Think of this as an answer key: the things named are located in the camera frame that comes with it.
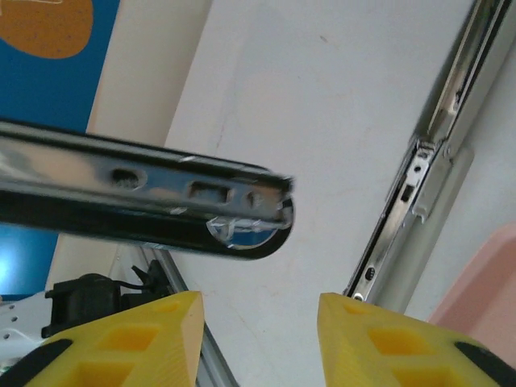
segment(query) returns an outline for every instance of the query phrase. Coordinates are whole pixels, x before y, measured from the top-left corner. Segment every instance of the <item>yellow plastic block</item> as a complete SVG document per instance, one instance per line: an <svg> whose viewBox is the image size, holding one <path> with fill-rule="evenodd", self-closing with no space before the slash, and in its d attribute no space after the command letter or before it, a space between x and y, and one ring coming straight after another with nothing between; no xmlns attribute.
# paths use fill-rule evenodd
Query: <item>yellow plastic block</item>
<svg viewBox="0 0 516 387"><path fill-rule="evenodd" d="M54 335L73 344L29 386L193 386L203 331L199 292L161 298Z"/></svg>
<svg viewBox="0 0 516 387"><path fill-rule="evenodd" d="M327 387L494 387L455 348L460 333L340 294L321 294L318 336Z"/></svg>

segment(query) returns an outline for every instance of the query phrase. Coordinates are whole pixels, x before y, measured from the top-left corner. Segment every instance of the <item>blue panel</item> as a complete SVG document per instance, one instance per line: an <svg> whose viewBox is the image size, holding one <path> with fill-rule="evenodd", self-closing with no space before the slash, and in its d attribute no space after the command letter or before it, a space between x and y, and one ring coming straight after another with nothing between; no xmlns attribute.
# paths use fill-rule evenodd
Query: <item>blue panel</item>
<svg viewBox="0 0 516 387"><path fill-rule="evenodd" d="M75 56L44 59L0 40L0 118L85 132L119 0L93 0L88 44ZM0 224L0 294L44 289L57 234Z"/></svg>

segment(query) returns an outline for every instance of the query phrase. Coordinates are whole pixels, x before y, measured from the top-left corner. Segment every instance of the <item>pink object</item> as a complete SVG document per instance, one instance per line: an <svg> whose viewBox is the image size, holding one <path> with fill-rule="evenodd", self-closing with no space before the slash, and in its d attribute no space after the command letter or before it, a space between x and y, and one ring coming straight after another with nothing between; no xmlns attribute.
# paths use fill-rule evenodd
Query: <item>pink object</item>
<svg viewBox="0 0 516 387"><path fill-rule="evenodd" d="M516 223L489 237L429 323L473 337L516 368Z"/></svg>

